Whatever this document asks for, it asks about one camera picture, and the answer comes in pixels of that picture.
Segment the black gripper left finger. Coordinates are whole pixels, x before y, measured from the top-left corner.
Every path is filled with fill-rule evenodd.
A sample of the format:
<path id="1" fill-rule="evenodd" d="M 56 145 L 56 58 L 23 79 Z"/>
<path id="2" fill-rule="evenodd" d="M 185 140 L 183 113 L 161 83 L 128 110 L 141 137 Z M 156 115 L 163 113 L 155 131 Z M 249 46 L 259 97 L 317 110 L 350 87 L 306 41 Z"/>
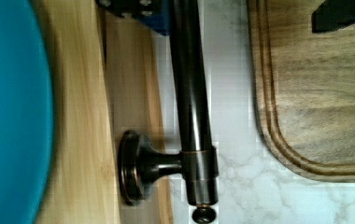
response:
<path id="1" fill-rule="evenodd" d="M 170 34 L 168 0 L 95 0 L 95 2 L 116 17 L 137 20 L 159 35 Z"/>

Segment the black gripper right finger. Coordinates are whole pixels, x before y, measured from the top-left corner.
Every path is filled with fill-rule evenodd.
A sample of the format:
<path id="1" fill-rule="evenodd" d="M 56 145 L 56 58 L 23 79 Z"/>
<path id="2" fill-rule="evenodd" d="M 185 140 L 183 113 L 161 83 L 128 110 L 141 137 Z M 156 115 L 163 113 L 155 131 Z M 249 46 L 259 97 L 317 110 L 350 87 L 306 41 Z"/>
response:
<path id="1" fill-rule="evenodd" d="M 355 24 L 355 0 L 325 0 L 311 15 L 315 34 L 337 31 Z"/>

